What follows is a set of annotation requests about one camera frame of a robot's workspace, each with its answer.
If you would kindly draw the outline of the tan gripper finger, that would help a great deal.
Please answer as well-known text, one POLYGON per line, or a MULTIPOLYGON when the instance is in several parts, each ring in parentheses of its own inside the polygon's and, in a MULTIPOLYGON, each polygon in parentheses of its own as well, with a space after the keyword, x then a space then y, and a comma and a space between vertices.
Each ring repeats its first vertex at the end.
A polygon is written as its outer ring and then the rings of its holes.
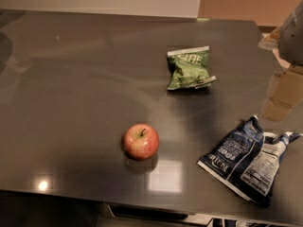
POLYGON ((282 73, 272 76, 261 115, 280 122, 303 100, 303 67, 290 65, 282 73))
POLYGON ((276 27, 271 33, 262 38, 258 46, 262 49, 273 50, 278 49, 278 44, 280 40, 281 27, 276 27))

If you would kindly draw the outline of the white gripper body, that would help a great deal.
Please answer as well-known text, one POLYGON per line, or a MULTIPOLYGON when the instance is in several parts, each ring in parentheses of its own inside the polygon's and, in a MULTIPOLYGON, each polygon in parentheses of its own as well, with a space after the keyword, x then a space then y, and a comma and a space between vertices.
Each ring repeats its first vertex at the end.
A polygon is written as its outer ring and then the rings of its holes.
POLYGON ((303 65, 303 1, 281 27, 278 53, 280 58, 290 64, 303 65))

